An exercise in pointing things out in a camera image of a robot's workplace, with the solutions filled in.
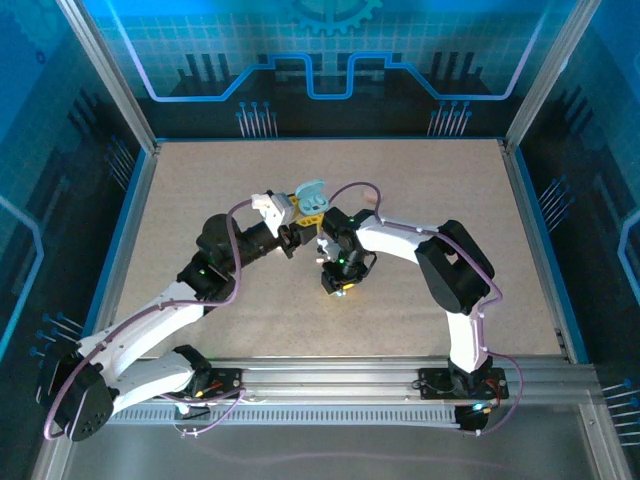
yellow object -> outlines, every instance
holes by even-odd
[[[290,195],[289,200],[296,207],[296,211],[293,215],[293,218],[298,218],[301,216],[300,208],[298,208],[298,197],[295,195]],[[311,225],[318,225],[318,231],[320,231],[320,226],[322,225],[322,219],[324,218],[324,213],[319,213],[318,215],[311,216],[302,216],[296,220],[296,223],[301,227],[309,227]]]

white arm segment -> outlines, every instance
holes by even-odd
[[[173,351],[155,360],[135,362],[115,384],[109,385],[120,392],[113,400],[112,415],[157,395],[179,392],[186,388],[192,376],[189,361]]]
[[[416,229],[438,230],[438,227],[435,226],[415,225],[415,227]],[[418,263],[415,254],[416,248],[420,243],[431,238],[431,236],[423,235],[417,230],[408,232],[385,226],[378,222],[373,215],[362,222],[356,234],[365,250],[388,253],[416,264]],[[451,352],[449,353],[451,361],[467,373],[477,370],[487,359],[487,353],[481,349],[477,320],[461,313],[451,312],[447,312],[447,320],[451,335]]]
[[[196,300],[195,291],[186,283],[173,282],[144,308],[171,299]],[[204,307],[200,305],[170,307],[150,313],[126,328],[113,342],[107,344],[107,348],[98,353],[91,363],[94,365],[100,363],[102,365],[100,373],[107,386],[117,388],[118,377],[133,362],[173,332],[199,320],[203,315]],[[83,338],[80,341],[78,352],[86,357],[114,328],[111,326],[90,337]]]
[[[478,321],[462,313],[447,312],[451,351],[449,358],[460,369],[471,373],[485,362],[487,352],[480,345]]]
[[[416,225],[415,227],[424,228],[425,230],[438,230],[438,227],[431,225]],[[382,225],[373,215],[362,222],[356,234],[362,248],[365,250],[388,253],[416,264],[418,263],[415,254],[416,248],[422,242],[431,238],[431,236],[423,235],[417,230],[415,232],[407,232]]]

wooden board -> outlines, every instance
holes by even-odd
[[[462,222],[496,270],[505,294],[487,309],[486,339],[498,352],[559,353],[524,229],[494,140],[316,140],[163,145],[126,278],[118,318],[162,291],[196,252],[203,223],[252,193],[292,192],[323,178],[326,192],[366,180],[383,192],[389,218]],[[345,192],[347,213],[370,207]],[[250,208],[241,228],[257,223]],[[446,355],[444,312],[420,269],[380,256],[372,275],[343,298],[320,285],[315,244],[292,260],[274,252],[246,268],[233,306],[215,310],[151,351],[189,343],[209,357],[263,355]]]

black bracket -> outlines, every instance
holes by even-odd
[[[509,398],[509,386],[502,368],[488,369],[484,381],[465,397],[455,388],[448,368],[421,368],[418,379],[411,386],[420,390],[421,400],[493,400],[498,391],[501,400]]]
[[[438,231],[455,241],[480,268],[493,278],[493,266],[460,222],[449,220]],[[430,238],[416,248],[416,258],[433,299],[448,312],[469,315],[489,293],[489,285],[456,251],[440,238]],[[449,257],[455,257],[453,263]]]
[[[189,385],[175,394],[176,397],[207,400],[242,385],[242,369],[213,368],[209,361],[191,345],[176,347],[174,351],[185,357],[195,372]]]

glass panel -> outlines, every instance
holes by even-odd
[[[502,136],[571,0],[87,0],[169,138]]]
[[[39,362],[51,342],[78,338],[139,146],[56,3],[2,6],[0,471],[10,480],[30,475],[45,416]]]
[[[588,354],[605,386],[640,378],[638,25],[635,0],[602,2],[522,144]],[[626,409],[616,413],[631,412],[626,418],[634,424],[636,410]],[[621,433],[640,430],[625,428]],[[621,438],[634,443],[639,437]],[[637,447],[626,450],[640,466]]]

